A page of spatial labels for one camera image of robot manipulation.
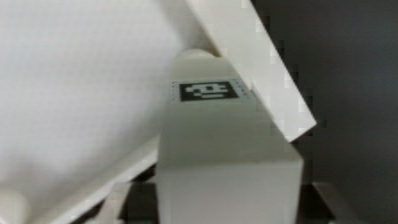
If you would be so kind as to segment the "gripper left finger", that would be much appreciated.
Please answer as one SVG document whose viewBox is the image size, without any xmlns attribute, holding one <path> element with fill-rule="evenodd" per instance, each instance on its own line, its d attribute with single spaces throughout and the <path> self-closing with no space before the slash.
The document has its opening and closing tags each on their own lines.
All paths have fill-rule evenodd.
<svg viewBox="0 0 398 224">
<path fill-rule="evenodd" d="M 114 185 L 98 215 L 89 219 L 88 224 L 125 224 L 120 215 L 123 212 L 132 186 L 132 182 L 123 182 Z"/>
</svg>

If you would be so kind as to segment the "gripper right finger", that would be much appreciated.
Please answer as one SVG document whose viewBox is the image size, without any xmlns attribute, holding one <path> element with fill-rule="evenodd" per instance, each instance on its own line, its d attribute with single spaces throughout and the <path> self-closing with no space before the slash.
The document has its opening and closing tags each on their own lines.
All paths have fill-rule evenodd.
<svg viewBox="0 0 398 224">
<path fill-rule="evenodd" d="M 313 187 L 333 213 L 329 224 L 360 224 L 354 210 L 333 184 L 328 182 L 315 182 Z"/>
</svg>

